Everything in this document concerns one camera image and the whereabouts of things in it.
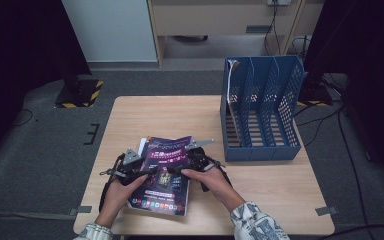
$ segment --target blue file holder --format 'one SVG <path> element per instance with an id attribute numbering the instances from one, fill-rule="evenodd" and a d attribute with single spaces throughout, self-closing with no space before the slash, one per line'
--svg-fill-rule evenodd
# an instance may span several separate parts
<path id="1" fill-rule="evenodd" d="M 226 161 L 295 158 L 301 145 L 293 114 L 303 79 L 297 56 L 226 58 L 220 104 Z"/>

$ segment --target purple magazine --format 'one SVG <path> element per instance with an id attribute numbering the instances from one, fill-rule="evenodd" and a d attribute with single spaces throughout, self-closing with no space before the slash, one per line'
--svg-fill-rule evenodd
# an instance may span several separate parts
<path id="1" fill-rule="evenodd" d="M 182 174 L 170 174 L 167 167 L 187 165 L 185 146 L 192 137 L 164 139 L 151 137 L 145 143 L 141 170 L 158 166 L 158 172 L 136 189 L 128 200 L 129 207 L 168 215 L 185 216 L 189 179 Z"/>

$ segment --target electrical outlet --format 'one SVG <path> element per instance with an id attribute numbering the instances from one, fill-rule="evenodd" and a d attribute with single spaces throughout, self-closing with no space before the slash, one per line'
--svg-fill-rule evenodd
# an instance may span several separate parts
<path id="1" fill-rule="evenodd" d="M 267 5 L 288 6 L 288 5 L 291 5 L 291 0 L 267 0 Z"/>

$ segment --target sleeve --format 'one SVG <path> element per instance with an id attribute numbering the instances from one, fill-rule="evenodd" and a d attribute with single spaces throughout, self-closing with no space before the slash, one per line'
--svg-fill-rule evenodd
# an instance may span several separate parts
<path id="1" fill-rule="evenodd" d="M 276 221 L 260 211 L 254 202 L 246 202 L 230 214 L 235 225 L 235 239 L 288 240 L 289 237 Z"/>
<path id="2" fill-rule="evenodd" d="M 112 240 L 113 234 L 110 229 L 96 223 L 86 224 L 80 235 L 74 240 Z"/>

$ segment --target magazine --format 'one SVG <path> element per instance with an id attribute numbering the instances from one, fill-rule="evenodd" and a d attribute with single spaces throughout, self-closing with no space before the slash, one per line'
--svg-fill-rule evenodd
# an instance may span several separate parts
<path id="1" fill-rule="evenodd" d="M 189 179 L 182 174 L 170 174 L 169 167 L 188 165 L 186 145 L 192 137 L 179 139 L 148 138 L 141 156 L 141 170 L 158 167 L 155 175 L 136 189 L 128 200 L 131 208 L 168 215 L 186 216 Z"/>

